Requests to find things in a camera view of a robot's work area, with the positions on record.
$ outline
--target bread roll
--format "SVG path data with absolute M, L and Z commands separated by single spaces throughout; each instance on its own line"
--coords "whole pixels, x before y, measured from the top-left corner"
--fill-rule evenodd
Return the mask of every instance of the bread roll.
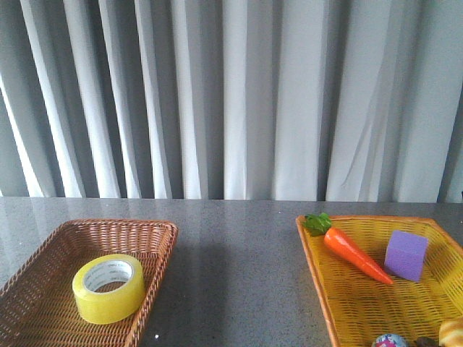
M 463 347 L 463 316 L 446 320 L 439 329 L 441 347 Z

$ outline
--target gray countertop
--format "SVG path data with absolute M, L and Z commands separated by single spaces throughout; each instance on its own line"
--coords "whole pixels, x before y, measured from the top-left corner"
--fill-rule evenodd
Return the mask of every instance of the gray countertop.
M 170 220 L 179 238 L 141 346 L 329 346 L 298 215 L 435 219 L 463 244 L 463 204 L 0 198 L 0 286 L 61 223 Z

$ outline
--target orange carrot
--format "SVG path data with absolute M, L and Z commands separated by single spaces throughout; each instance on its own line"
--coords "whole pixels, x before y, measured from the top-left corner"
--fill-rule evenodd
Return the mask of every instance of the orange carrot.
M 394 282 L 387 273 L 364 251 L 362 251 L 342 230 L 331 227 L 326 213 L 319 216 L 306 215 L 304 226 L 313 236 L 325 235 L 323 243 L 335 254 L 351 262 L 366 275 L 385 284 Z

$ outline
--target gray curtain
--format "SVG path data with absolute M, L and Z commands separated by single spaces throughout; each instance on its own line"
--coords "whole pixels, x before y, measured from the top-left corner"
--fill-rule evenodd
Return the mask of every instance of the gray curtain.
M 462 202 L 463 1 L 0 1 L 0 193 Z

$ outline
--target yellow wicker basket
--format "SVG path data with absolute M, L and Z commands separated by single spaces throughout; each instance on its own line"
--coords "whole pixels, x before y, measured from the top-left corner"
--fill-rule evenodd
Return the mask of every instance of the yellow wicker basket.
M 428 218 L 332 216 L 333 226 L 346 232 L 379 265 L 383 265 L 392 231 L 427 237 L 429 246 L 420 282 L 394 277 L 379 283 L 326 249 L 323 237 L 311 237 L 296 219 L 307 262 L 335 347 L 370 347 L 384 333 L 438 340 L 443 320 L 463 314 L 463 251 Z

